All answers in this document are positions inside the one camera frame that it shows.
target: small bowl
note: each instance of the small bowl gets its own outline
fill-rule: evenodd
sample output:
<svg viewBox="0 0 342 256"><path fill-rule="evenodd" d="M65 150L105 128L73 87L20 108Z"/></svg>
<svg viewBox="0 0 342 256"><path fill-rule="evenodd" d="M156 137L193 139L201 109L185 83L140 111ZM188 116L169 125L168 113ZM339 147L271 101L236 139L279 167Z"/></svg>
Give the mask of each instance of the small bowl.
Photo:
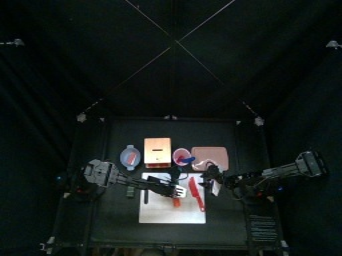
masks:
<svg viewBox="0 0 342 256"><path fill-rule="evenodd" d="M127 168L127 171L133 171L136 165L140 162L140 152L133 145L127 145L127 148L120 154L121 165Z"/></svg>

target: white cutting board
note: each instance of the white cutting board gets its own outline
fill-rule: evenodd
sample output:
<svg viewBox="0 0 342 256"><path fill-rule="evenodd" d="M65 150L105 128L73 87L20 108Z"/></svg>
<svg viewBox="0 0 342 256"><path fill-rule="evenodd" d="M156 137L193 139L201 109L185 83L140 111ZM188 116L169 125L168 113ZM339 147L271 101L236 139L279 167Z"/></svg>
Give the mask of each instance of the white cutting board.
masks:
<svg viewBox="0 0 342 256"><path fill-rule="evenodd" d="M153 176L160 179L169 179L167 173L148 172L143 173L143 178ZM195 183L199 191L200 198L204 202L204 189L197 185L201 182L199 177L200 173L189 173L185 180L179 181L179 185L187 189L185 198L180 198L180 207L173 207L172 199L164 197L151 190L148 190L148 204L144 204L144 191L140 191L140 210L139 210L139 223L169 223L169 224L204 224L205 212L199 210L197 200L191 195L188 189L188 180L195 178Z"/></svg>

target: table surface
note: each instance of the table surface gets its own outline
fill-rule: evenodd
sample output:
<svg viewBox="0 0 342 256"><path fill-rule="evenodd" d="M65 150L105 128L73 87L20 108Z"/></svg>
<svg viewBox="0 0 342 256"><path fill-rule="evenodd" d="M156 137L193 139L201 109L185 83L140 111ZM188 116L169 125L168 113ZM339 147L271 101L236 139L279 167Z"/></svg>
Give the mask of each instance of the table surface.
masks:
<svg viewBox="0 0 342 256"><path fill-rule="evenodd" d="M144 138L171 138L171 151L176 148L225 147L228 172L241 173L267 168L267 154L262 132L251 122L201 120L112 119L107 126L105 143L100 144L99 122L80 125L70 156L70 168L100 157L111 160L119 169L141 177L145 169L143 157L133 172L120 164L120 153L133 145L143 155ZM245 220L243 206L223 189L215 197L204 193L205 224L139 223L140 193L125 197L127 187L112 185L96 203L91 242L117 245L175 245L177 247L223 248L245 246Z"/></svg>
<svg viewBox="0 0 342 256"><path fill-rule="evenodd" d="M143 173L144 179L147 179L148 176L159 179L169 178L164 172L156 171ZM137 196L140 196L139 223L205 224L205 211L200 211L197 200L192 197L188 190L188 181L191 177L193 178L195 183L203 182L200 173L183 173L180 175L179 185L187 189L187 196L177 199L180 204L177 207L173 206L172 198L160 196L152 191L148 191L148 203L145 203L145 191L137 191ZM204 188L199 185L196 185L196 187L203 204L205 205Z"/></svg>

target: wooden box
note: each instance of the wooden box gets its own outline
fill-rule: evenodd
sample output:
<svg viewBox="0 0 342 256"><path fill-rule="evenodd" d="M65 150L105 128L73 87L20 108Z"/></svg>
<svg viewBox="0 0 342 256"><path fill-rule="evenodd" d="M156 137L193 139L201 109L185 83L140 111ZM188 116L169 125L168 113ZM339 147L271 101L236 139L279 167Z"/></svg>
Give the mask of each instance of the wooden box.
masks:
<svg viewBox="0 0 342 256"><path fill-rule="evenodd" d="M171 139L144 139L144 164L145 168L171 167Z"/></svg>

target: cable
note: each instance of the cable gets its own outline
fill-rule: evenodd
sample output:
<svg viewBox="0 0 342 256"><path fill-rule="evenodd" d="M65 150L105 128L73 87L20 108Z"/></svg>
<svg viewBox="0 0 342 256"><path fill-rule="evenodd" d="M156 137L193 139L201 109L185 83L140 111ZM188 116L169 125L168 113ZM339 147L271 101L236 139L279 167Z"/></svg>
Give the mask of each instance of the cable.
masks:
<svg viewBox="0 0 342 256"><path fill-rule="evenodd" d="M188 49L184 47L183 44L180 44L179 41L175 40L175 42L177 43L177 45L181 47L181 49L188 53L188 55L193 58L193 60L197 62L197 64L205 69L205 71L209 73L209 75L213 77L213 79L217 81L217 83L224 86L225 88L228 88L225 86L225 84L223 83L223 81L219 79L219 77L213 74L213 72L207 68L207 66L199 61L199 59L195 57L195 55L188 51ZM244 102L244 100L241 100L236 94L229 90L229 93L232 94L232 96L240 101L241 105L248 109L248 111L252 113L252 115L255 117L260 117L259 114L252 110L252 108L250 107L250 105Z"/></svg>
<svg viewBox="0 0 342 256"><path fill-rule="evenodd" d="M125 84L127 82L128 82L128 80L137 74L137 73L140 73L140 71L169 50L171 48L169 47L167 47L167 49L161 52L161 53L159 53L157 55L156 55L156 57L153 57L153 59L152 60L149 60L139 69L137 69L137 71L135 71L133 73L132 73L132 75L128 77L128 78L125 78L113 88L109 88L108 90L107 90L107 92L104 92L104 97L103 98L99 98L97 99L97 101L95 101L92 104L91 104L91 106L88 107L88 108L85 108L85 110L79 114L79 115L81 115L81 114L85 114L103 100L104 100L104 98L105 97L108 97L108 95L111 95L112 94L112 92L115 91L115 90L117 90L117 88L123 85L123 84Z"/></svg>
<svg viewBox="0 0 342 256"><path fill-rule="evenodd" d="M164 32L164 34L171 37L171 35L167 33L167 31L156 24L156 22L140 11L139 7L136 7L128 0L124 0L133 9L148 19L148 21Z"/></svg>
<svg viewBox="0 0 342 256"><path fill-rule="evenodd" d="M183 41L236 0L229 1L180 39Z"/></svg>
<svg viewBox="0 0 342 256"><path fill-rule="evenodd" d="M181 179L177 179L177 181L179 180L185 180L188 178L188 171L187 171L187 177L185 178L181 178Z"/></svg>
<svg viewBox="0 0 342 256"><path fill-rule="evenodd" d="M213 163L213 162L207 161L207 163L205 163L205 171L208 170L208 164L215 165L215 163Z"/></svg>
<svg viewBox="0 0 342 256"><path fill-rule="evenodd" d="M252 185L254 187L258 187L266 180L271 179L272 177L266 177L263 180L260 180L255 185Z"/></svg>

